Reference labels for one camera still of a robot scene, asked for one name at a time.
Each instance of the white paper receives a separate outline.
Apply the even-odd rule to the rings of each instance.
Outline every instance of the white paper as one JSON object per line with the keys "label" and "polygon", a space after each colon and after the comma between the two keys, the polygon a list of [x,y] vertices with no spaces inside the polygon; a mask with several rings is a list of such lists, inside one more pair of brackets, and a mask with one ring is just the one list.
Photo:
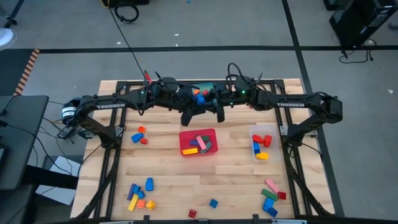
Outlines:
{"label": "white paper", "polygon": [[[69,161],[69,163],[72,165],[72,175],[74,175],[75,177],[77,176],[77,172],[79,170],[80,164],[77,162],[73,162],[69,159],[66,159],[64,157],[58,156],[57,160],[55,161],[55,164],[58,165],[59,167],[61,167],[64,170],[67,170],[68,172],[71,171],[71,167],[69,165],[69,163],[67,162]],[[53,165],[50,169],[53,172],[58,172],[61,174],[67,174],[69,175],[67,172],[59,169],[58,167],[56,167],[55,165]],[[43,192],[45,192],[48,189],[51,189],[51,186],[46,186],[46,185],[40,185],[37,190],[36,193],[37,194],[41,194]],[[65,205],[71,205],[73,202],[73,199],[75,198],[75,193],[76,190],[72,190],[72,189],[63,189],[63,188],[59,188],[56,187],[52,190],[49,190],[48,192],[44,193],[42,196],[47,197],[47,198],[51,198],[52,200],[56,200],[58,202],[61,202]]]}

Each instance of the pink block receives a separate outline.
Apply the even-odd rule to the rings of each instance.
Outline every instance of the pink block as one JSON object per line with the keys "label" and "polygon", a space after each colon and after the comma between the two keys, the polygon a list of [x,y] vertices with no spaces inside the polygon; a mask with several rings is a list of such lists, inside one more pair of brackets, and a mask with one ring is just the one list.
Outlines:
{"label": "pink block", "polygon": [[266,179],[266,184],[275,192],[279,192],[278,186],[276,186],[271,179]]}
{"label": "pink block", "polygon": [[203,139],[200,136],[197,136],[197,141],[198,141],[199,146],[200,146],[200,148],[202,150],[206,149],[206,144],[205,144],[205,142],[203,141]]}

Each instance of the table leg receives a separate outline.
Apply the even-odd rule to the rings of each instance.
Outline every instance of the table leg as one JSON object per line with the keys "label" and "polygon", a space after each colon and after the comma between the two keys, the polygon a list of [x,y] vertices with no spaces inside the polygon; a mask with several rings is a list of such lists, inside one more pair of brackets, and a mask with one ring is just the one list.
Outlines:
{"label": "table leg", "polygon": [[27,165],[22,183],[76,189],[78,180],[79,178],[75,176]]}

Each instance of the wooden tabletop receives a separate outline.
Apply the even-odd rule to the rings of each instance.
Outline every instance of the wooden tabletop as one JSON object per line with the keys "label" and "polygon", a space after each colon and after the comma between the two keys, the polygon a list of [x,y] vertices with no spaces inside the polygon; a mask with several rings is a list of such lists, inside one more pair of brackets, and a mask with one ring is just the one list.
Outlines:
{"label": "wooden tabletop", "polygon": [[[288,94],[301,94],[299,79],[286,79]],[[117,80],[102,81],[99,95],[110,95],[116,89]],[[284,123],[284,112],[281,110]],[[294,123],[309,116],[307,109],[291,109]],[[189,219],[188,211],[198,211],[197,217],[208,219],[270,218],[262,210],[265,196],[262,189],[270,188],[264,180],[270,178],[281,191],[287,192],[287,200],[278,200],[274,208],[277,218],[293,218],[293,207],[283,158],[278,162],[255,162],[251,152],[250,125],[272,124],[277,129],[275,111],[254,111],[247,106],[225,108],[225,121],[217,123],[216,115],[206,113],[195,116],[188,127],[180,124],[176,111],[155,107],[143,116],[127,110],[126,131],[123,137],[121,159],[113,202],[112,220],[142,220],[150,215],[151,220]],[[109,125],[111,110],[95,111],[94,119]],[[139,126],[147,129],[148,145],[134,144],[131,136]],[[218,152],[210,156],[184,158],[180,155],[178,134],[181,131],[214,128]],[[314,138],[305,137],[304,143],[318,148]],[[99,139],[89,140],[85,157],[100,144]],[[303,171],[308,188],[329,212],[334,212],[328,184],[320,156],[306,146],[299,147]],[[71,217],[77,216],[89,203],[98,188],[104,150],[98,149],[83,164],[76,189]],[[136,208],[127,210],[127,194],[132,183],[145,187],[148,177],[154,180],[154,191],[145,192],[145,200],[156,203],[154,210]],[[303,213],[301,191],[298,201]],[[104,193],[101,215],[105,214],[108,190]],[[218,201],[216,209],[209,206],[211,199]]]}

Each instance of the yellow block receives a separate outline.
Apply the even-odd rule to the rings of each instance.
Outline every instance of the yellow block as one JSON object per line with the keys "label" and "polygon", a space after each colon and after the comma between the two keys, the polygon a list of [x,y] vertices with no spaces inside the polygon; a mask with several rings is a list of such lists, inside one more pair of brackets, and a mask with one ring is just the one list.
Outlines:
{"label": "yellow block", "polygon": [[127,209],[131,212],[134,211],[134,207],[136,206],[137,201],[138,201],[138,195],[134,194]]}
{"label": "yellow block", "polygon": [[155,202],[153,200],[150,200],[149,202],[147,202],[146,207],[149,208],[149,210],[154,209],[156,206]]}
{"label": "yellow block", "polygon": [[198,148],[184,149],[182,151],[183,155],[190,155],[190,154],[195,154],[195,153],[198,153]]}
{"label": "yellow block", "polygon": [[260,152],[256,154],[257,159],[268,160],[268,153]]}

